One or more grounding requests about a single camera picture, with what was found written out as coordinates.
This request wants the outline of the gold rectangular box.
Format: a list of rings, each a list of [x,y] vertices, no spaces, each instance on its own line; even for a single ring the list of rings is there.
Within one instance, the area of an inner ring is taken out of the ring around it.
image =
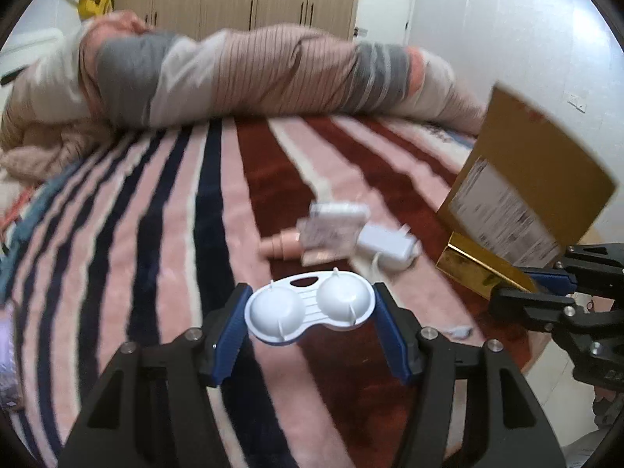
[[[448,239],[436,267],[484,299],[489,299],[497,286],[525,293],[539,291],[523,271],[457,232]]]

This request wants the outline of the brown cardboard box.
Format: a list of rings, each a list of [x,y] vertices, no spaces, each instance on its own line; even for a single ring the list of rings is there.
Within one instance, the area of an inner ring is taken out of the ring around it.
[[[438,213],[518,267],[545,267],[591,227],[615,178],[566,130],[497,86],[471,154]]]

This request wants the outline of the white contact lens case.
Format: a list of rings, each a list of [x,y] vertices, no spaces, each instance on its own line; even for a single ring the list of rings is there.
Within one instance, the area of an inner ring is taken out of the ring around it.
[[[271,346],[286,346],[309,328],[349,331],[365,323],[376,308],[376,293],[351,271],[312,271],[282,278],[251,294],[245,304],[248,330]]]

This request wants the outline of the white power adapter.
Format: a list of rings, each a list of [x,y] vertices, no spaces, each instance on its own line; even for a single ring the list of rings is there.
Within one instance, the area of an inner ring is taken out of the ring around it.
[[[358,234],[356,248],[376,261],[377,266],[395,273],[410,268],[422,253],[421,241],[407,225],[390,229],[368,223]]]

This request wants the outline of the striped fleece blanket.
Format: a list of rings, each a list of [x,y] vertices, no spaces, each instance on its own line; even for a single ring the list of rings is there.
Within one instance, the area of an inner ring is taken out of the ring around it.
[[[167,343],[222,307],[239,282],[301,272],[258,255],[313,201],[366,204],[423,250],[390,278],[395,299],[470,343],[534,355],[523,328],[436,268],[450,233],[438,209],[470,148],[403,119],[215,119],[126,133],[37,189],[2,245],[1,295],[17,307],[24,408],[11,417],[37,462],[56,464],[80,406],[117,348]],[[410,407],[372,324],[311,328],[288,347],[244,340],[209,392],[236,467],[386,467]]]

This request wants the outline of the pink small bottle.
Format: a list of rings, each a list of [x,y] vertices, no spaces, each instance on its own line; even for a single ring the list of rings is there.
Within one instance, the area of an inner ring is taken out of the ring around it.
[[[263,238],[258,246],[259,255],[266,259],[294,260],[303,254],[300,234],[296,228],[290,228]]]

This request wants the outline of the white pink small box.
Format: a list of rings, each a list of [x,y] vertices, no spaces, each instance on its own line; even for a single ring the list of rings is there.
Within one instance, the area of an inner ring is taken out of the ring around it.
[[[296,223],[303,249],[301,265],[349,258],[370,216],[370,208],[362,203],[312,202],[308,215]]]

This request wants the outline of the striped rolled duvet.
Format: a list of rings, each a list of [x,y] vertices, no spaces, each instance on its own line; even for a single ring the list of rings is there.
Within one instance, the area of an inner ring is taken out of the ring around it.
[[[202,40],[130,11],[97,17],[22,71],[1,116],[1,165],[43,182],[120,129],[217,116],[382,114],[475,135],[486,107],[441,57],[297,24]]]

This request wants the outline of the white door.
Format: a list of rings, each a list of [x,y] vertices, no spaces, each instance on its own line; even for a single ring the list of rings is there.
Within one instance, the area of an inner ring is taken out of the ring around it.
[[[358,0],[353,28],[357,43],[406,46],[415,0]]]

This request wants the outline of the white bed headboard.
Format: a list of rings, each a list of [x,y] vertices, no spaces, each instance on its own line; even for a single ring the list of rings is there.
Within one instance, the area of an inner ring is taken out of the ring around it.
[[[56,28],[16,34],[1,50],[1,87],[10,85],[28,66],[64,38]]]

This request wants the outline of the white wall socket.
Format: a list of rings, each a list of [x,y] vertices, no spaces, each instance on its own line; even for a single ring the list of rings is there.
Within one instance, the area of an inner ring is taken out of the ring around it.
[[[583,97],[569,93],[567,97],[568,104],[574,107],[581,113],[585,113],[587,110],[586,102]]]

